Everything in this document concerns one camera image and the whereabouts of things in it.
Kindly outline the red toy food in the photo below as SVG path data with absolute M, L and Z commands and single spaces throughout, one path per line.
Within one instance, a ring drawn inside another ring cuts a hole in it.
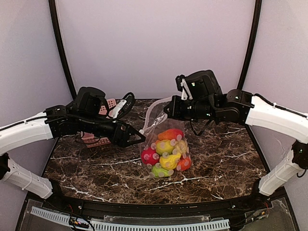
M 159 154 L 155 149 L 148 148 L 147 150 L 143 150 L 141 152 L 141 160 L 145 165 L 155 165 L 159 162 Z

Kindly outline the clear zip top bag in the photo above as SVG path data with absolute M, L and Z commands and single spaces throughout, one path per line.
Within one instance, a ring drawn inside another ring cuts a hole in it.
M 164 107 L 171 97 L 153 102 L 146 111 L 140 133 L 145 142 L 139 145 L 141 161 L 153 178 L 167 178 L 192 166 L 183 121 L 168 118 Z

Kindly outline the light green toy lettuce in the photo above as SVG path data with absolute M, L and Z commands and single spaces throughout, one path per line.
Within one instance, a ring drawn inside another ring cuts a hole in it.
M 164 178 L 169 176 L 168 170 L 156 166 L 152 167 L 150 175 L 155 178 Z

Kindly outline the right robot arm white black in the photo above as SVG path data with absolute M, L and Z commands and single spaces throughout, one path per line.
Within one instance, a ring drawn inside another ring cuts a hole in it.
M 299 172 L 308 168 L 308 115 L 268 101 L 260 94 L 240 89 L 222 93 L 211 70 L 176 77 L 180 96 L 164 107 L 168 118 L 232 122 L 267 128 L 295 139 L 286 157 L 267 175 L 257 180 L 255 192 L 270 196 Z

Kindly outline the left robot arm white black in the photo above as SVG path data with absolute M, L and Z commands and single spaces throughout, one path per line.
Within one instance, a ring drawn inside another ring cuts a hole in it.
M 68 105 L 45 109 L 33 117 L 1 127 L 0 179 L 48 199 L 61 193 L 53 180 L 42 178 L 13 161 L 8 152 L 37 141 L 51 140 L 79 132 L 96 138 L 107 138 L 119 147 L 129 147 L 145 141 L 131 125 L 121 121 L 135 103 L 129 92 L 115 107 L 109 107 L 105 93 L 94 87 L 81 87 Z

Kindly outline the pale yellow toy food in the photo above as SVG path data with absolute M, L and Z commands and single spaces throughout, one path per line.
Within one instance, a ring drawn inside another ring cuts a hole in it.
M 180 140 L 175 145 L 175 149 L 181 154 L 187 154 L 189 152 L 188 143 L 185 140 Z

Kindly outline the pink plastic basket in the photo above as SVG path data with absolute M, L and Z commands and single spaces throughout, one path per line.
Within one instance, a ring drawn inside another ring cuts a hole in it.
M 112 107 L 116 106 L 116 100 L 115 99 L 108 99 L 107 100 L 108 107 L 111 109 Z M 97 146 L 102 146 L 106 144 L 110 144 L 111 142 L 108 140 L 108 138 L 103 137 L 103 138 L 97 138 L 91 133 L 84 133 L 82 132 L 81 134 L 81 140 L 83 143 L 88 147 L 97 147 Z

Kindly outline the black front rail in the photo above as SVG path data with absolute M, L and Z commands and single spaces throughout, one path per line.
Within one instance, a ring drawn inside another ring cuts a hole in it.
M 209 215 L 211 218 L 237 219 L 243 218 L 246 213 L 272 208 L 271 202 L 268 200 L 253 200 L 251 196 L 222 201 L 174 205 L 120 204 L 54 196 L 51 199 L 45 199 L 44 204 L 87 218 L 102 218 L 104 216 L 175 218 Z

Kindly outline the right black frame post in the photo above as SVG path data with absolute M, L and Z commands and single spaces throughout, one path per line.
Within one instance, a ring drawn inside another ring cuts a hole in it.
M 259 20 L 260 20 L 260 15 L 261 15 L 261 9 L 262 9 L 262 0 L 255 0 L 249 40 L 247 44 L 247 49 L 246 49 L 246 54 L 245 54 L 241 74 L 240 74 L 238 85 L 237 85 L 237 89 L 239 90 L 242 90 L 244 87 L 245 80 L 246 80 L 247 73 L 248 73 L 248 68 L 250 66 L 250 61 L 252 58 L 255 41 L 257 38 L 257 31 L 258 31 L 258 25 L 259 25 Z

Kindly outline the black frame post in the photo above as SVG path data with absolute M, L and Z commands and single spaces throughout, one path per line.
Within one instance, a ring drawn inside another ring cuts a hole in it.
M 60 57 L 61 65 L 63 68 L 65 80 L 66 80 L 66 83 L 67 83 L 72 99 L 75 99 L 77 96 L 77 92 L 75 89 L 75 85 L 73 83 L 72 75 L 70 72 L 70 68 L 68 65 L 68 61 L 67 61 L 67 57 L 66 57 L 66 53 L 64 49 L 64 43 L 63 43 L 61 29 L 60 29 L 60 22 L 59 22 L 59 17 L 58 17 L 58 12 L 57 12 L 56 1 L 48 0 L 48 4 L 49 4 L 51 23 L 52 23 L 52 28 L 54 32 L 55 41 L 56 41 L 56 46 L 57 46 L 58 54 Z
M 246 49 L 246 54 L 245 54 L 241 74 L 240 74 L 238 85 L 237 85 L 237 89 L 239 90 L 242 90 L 244 87 L 245 80 L 246 80 L 247 73 L 248 73 L 248 68 L 250 66 L 250 61 L 252 58 L 255 41 L 257 38 L 257 31 L 258 31 L 258 25 L 259 25 L 259 20 L 260 20 L 260 15 L 261 15 L 261 9 L 262 9 L 262 0 L 255 0 L 249 40 L 247 44 L 247 49 Z

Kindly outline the left black frame post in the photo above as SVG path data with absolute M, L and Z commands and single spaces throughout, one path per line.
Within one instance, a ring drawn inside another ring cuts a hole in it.
M 51 23 L 52 23 L 52 28 L 54 32 L 55 41 L 56 41 L 56 46 L 57 46 L 58 54 L 60 57 L 61 65 L 63 68 L 65 80 L 66 80 L 66 83 L 67 83 L 72 99 L 75 99 L 77 96 L 77 92 L 75 89 L 75 85 L 73 83 L 72 75 L 70 72 L 70 68 L 68 65 L 68 61 L 67 61 L 67 57 L 66 57 L 66 53 L 64 49 L 64 43 L 63 43 L 61 29 L 60 29 L 60 22 L 59 22 L 59 17 L 58 17 L 58 12 L 57 12 L 56 1 L 48 0 L 48 4 L 49 4 Z

